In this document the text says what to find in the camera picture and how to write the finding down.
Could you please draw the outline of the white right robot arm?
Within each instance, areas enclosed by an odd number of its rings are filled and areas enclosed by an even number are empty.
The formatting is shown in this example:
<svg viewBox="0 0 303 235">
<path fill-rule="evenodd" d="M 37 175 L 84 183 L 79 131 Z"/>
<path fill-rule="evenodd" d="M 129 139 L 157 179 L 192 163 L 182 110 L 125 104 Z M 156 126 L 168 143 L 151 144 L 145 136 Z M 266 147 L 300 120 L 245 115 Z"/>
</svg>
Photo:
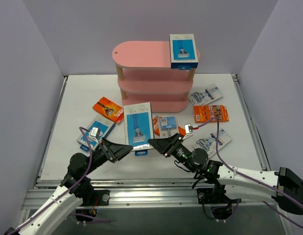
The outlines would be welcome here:
<svg viewBox="0 0 303 235">
<path fill-rule="evenodd" d="M 148 143 L 166 158 L 173 156 L 187 172 L 194 173 L 196 182 L 205 180 L 207 184 L 214 185 L 212 196 L 217 202 L 229 197 L 230 191 L 226 186 L 232 185 L 245 188 L 246 195 L 252 200 L 273 201 L 286 212 L 303 215 L 303 180 L 288 168 L 256 171 L 210 160 L 202 148 L 189 151 L 180 134 L 149 139 Z"/>
</svg>

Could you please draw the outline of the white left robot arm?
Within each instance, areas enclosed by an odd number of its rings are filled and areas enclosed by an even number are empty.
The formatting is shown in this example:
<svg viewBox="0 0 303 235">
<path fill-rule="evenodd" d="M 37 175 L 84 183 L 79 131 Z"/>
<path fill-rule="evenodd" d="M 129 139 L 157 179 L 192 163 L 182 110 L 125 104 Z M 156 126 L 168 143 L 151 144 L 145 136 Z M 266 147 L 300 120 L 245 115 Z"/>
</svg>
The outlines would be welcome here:
<svg viewBox="0 0 303 235">
<path fill-rule="evenodd" d="M 106 162 L 118 162 L 133 150 L 133 146 L 113 143 L 102 138 L 90 155 L 75 153 L 68 171 L 47 201 L 17 228 L 9 228 L 6 235 L 49 235 L 68 215 L 95 198 L 94 187 L 87 175 Z"/>
</svg>

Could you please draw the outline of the blue Harry's box front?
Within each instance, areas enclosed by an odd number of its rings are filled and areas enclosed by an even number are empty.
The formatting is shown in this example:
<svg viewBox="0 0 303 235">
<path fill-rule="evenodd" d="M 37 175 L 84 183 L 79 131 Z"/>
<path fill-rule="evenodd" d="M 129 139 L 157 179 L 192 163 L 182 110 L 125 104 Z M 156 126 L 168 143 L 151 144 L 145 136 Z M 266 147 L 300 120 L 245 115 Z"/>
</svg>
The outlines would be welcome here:
<svg viewBox="0 0 303 235">
<path fill-rule="evenodd" d="M 146 156 L 153 147 L 148 142 L 154 138 L 150 102 L 123 106 L 125 143 L 133 147 L 135 156 Z"/>
</svg>

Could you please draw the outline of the blue Harry's razor box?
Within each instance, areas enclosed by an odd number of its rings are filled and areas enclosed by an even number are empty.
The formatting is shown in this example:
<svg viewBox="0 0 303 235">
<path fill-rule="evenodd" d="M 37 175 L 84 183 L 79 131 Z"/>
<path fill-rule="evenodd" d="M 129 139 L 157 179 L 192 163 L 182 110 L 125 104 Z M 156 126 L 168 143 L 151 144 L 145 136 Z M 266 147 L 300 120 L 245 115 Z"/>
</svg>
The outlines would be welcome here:
<svg viewBox="0 0 303 235">
<path fill-rule="evenodd" d="M 198 67 L 194 34 L 170 34 L 169 44 L 172 69 L 190 70 Z"/>
</svg>

